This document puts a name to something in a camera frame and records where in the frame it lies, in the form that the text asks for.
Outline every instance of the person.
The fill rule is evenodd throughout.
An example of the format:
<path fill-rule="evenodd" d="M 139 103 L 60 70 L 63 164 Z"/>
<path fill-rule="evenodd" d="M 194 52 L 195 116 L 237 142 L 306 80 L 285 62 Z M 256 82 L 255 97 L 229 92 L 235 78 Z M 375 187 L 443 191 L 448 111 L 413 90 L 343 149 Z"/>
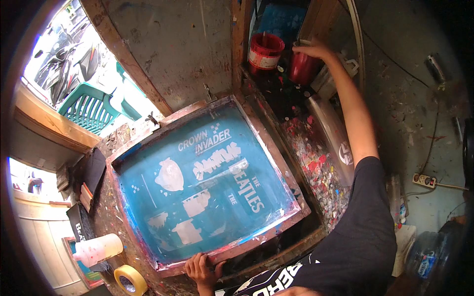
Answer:
<path fill-rule="evenodd" d="M 328 47 L 316 41 L 311 47 L 294 47 L 293 51 L 322 59 L 334 78 L 354 158 L 351 197 L 339 223 L 311 254 L 295 265 L 267 270 L 251 278 L 234 295 L 383 295 L 397 244 L 369 111 L 344 66 Z M 185 264 L 200 296 L 214 296 L 214 285 L 222 276 L 223 262 L 214 272 L 207 264 L 208 257 L 202 253 Z"/>

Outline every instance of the green plastic chair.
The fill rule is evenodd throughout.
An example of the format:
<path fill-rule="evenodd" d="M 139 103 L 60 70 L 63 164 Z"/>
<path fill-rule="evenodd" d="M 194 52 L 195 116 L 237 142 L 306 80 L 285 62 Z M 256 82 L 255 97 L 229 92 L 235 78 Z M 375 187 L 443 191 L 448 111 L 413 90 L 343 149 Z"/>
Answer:
<path fill-rule="evenodd" d="M 98 135 L 120 115 L 110 105 L 112 95 L 82 82 L 66 97 L 58 113 Z"/>

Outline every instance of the screen printing frame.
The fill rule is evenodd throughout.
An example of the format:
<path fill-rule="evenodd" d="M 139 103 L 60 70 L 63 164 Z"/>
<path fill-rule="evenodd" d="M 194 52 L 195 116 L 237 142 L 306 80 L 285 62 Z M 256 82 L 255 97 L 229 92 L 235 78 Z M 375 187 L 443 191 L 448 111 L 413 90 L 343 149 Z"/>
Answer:
<path fill-rule="evenodd" d="M 257 118 L 250 105 L 245 101 L 243 95 L 238 94 L 237 96 L 238 99 L 236 96 L 230 95 L 204 106 L 202 106 L 202 104 L 196 103 L 195 105 L 202 106 L 198 109 L 193 108 L 193 105 L 190 105 L 169 116 L 170 119 L 168 119 L 168 117 L 165 118 L 165 120 L 162 122 L 166 122 L 166 125 L 158 129 L 153 128 L 152 125 L 148 125 L 149 128 L 143 131 L 138 131 L 134 138 L 132 138 L 121 148 L 117 149 L 117 151 L 115 151 L 106 160 L 107 174 L 112 181 L 112 186 L 115 191 L 115 200 L 117 201 L 120 212 L 124 214 L 125 217 L 125 228 L 127 229 L 130 238 L 140 247 L 151 266 L 162 277 L 176 276 L 185 273 L 184 264 L 186 261 L 182 260 L 170 264 L 162 264 L 157 260 L 158 258 L 153 256 L 153 253 L 149 249 L 147 243 L 144 241 L 140 230 L 136 227 L 136 225 L 134 226 L 130 224 L 131 209 L 127 204 L 125 193 L 120 188 L 119 174 L 117 173 L 116 168 L 120 166 L 121 163 L 130 155 L 135 154 L 143 149 L 147 149 L 153 143 L 165 138 L 171 131 L 179 129 L 191 120 L 199 118 L 215 109 L 225 107 L 226 105 L 231 106 L 232 104 L 237 106 L 253 135 L 261 145 L 271 166 L 275 170 L 276 175 L 285 188 L 285 191 L 287 193 L 293 194 L 293 209 L 295 210 L 285 213 L 282 217 L 260 232 L 250 233 L 246 237 L 239 238 L 221 248 L 208 252 L 210 261 L 215 264 L 250 251 L 265 241 L 270 240 L 281 232 L 287 230 L 311 213 L 311 210 L 303 198 L 295 177 L 291 173 L 273 139 L 268 134 L 260 120 Z"/>

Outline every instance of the hand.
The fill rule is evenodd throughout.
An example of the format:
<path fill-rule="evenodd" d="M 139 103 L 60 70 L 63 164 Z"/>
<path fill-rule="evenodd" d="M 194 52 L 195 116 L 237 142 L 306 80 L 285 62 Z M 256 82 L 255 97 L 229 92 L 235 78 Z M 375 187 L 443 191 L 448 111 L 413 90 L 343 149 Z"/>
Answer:
<path fill-rule="evenodd" d="M 207 254 L 197 253 L 186 261 L 184 268 L 190 278 L 198 284 L 198 290 L 212 290 L 217 280 L 222 277 L 222 265 L 225 261 L 216 266 L 214 272 L 210 271 L 207 265 Z"/>
<path fill-rule="evenodd" d="M 333 54 L 329 47 L 316 38 L 312 39 L 311 46 L 294 46 L 292 50 L 296 53 L 304 53 L 322 60 Z"/>

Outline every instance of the motorcycle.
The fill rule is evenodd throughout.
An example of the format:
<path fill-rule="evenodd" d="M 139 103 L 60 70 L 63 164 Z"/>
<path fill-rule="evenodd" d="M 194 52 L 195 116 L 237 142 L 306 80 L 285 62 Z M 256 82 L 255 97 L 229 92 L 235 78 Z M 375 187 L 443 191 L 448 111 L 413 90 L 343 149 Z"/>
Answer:
<path fill-rule="evenodd" d="M 88 26 L 80 43 L 60 49 L 38 72 L 35 80 L 42 89 L 50 91 L 51 105 L 55 109 L 79 83 L 89 81 L 101 64 L 105 46 L 100 40 L 91 38 L 92 32 L 95 33 L 94 28 Z M 42 54 L 39 50 L 34 57 Z"/>

